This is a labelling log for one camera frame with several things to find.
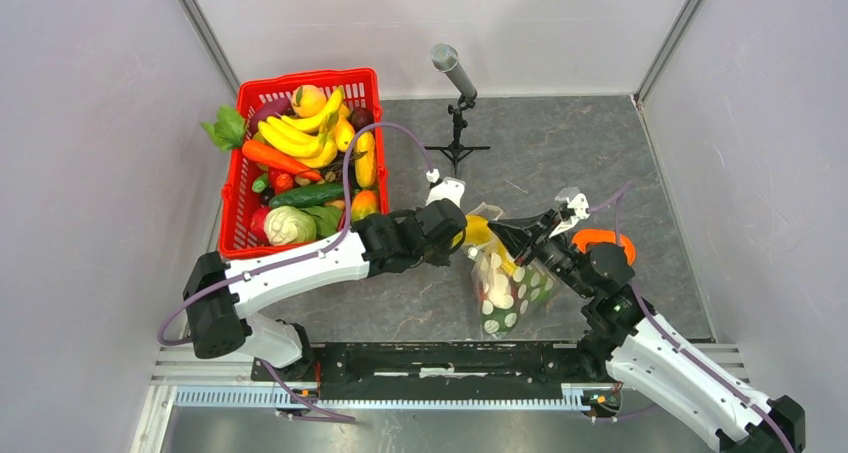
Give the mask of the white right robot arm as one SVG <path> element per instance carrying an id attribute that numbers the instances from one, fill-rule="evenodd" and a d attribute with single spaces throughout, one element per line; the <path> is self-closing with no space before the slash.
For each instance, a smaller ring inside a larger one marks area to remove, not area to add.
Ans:
<path id="1" fill-rule="evenodd" d="M 588 299 L 577 346 L 580 373 L 628 386 L 685 424 L 714 452 L 801 452 L 805 410 L 771 398 L 694 347 L 647 302 L 616 233 L 587 244 L 557 232 L 560 214 L 492 221 L 516 265 L 538 265 Z"/>

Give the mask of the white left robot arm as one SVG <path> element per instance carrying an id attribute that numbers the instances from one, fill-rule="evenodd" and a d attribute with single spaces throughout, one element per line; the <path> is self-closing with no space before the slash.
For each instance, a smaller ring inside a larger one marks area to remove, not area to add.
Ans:
<path id="1" fill-rule="evenodd" d="M 266 257 L 226 263 L 206 254 L 184 291 L 193 353 L 201 360 L 241 353 L 302 380 L 314 367 L 303 328 L 262 315 L 264 308 L 421 263 L 447 266 L 466 226 L 460 208 L 440 199 L 416 210 L 371 214 L 325 240 Z"/>

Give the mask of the clear dotted zip bag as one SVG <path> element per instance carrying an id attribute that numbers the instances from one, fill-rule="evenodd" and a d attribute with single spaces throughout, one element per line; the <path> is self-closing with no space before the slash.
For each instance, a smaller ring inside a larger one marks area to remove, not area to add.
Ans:
<path id="1" fill-rule="evenodd" d="M 466 215 L 462 251 L 473 262 L 472 284 L 478 298 L 481 330 L 490 337 L 511 332 L 527 313 L 547 302 L 557 283 L 536 263 L 518 266 L 488 228 L 503 210 L 481 203 Z"/>

